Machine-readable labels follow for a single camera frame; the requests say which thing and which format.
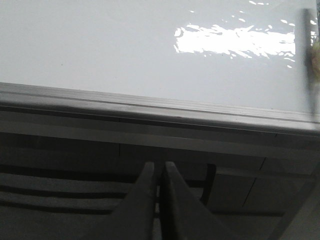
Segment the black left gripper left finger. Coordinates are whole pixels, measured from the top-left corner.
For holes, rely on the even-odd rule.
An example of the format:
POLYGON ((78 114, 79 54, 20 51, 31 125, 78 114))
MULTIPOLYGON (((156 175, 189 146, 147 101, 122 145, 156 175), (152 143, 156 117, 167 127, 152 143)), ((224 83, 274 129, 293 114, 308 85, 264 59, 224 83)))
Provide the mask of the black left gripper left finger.
POLYGON ((147 162, 132 189, 119 206, 82 239, 151 240, 156 191, 155 165, 147 162))

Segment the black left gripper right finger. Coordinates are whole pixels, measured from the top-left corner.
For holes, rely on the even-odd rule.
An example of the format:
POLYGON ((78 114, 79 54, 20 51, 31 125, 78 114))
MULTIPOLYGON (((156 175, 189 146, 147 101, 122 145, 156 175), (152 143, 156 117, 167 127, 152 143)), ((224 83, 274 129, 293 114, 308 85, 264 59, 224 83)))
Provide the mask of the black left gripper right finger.
POLYGON ((164 240, 234 240, 190 191, 174 162, 166 162, 159 189, 159 218, 164 240))

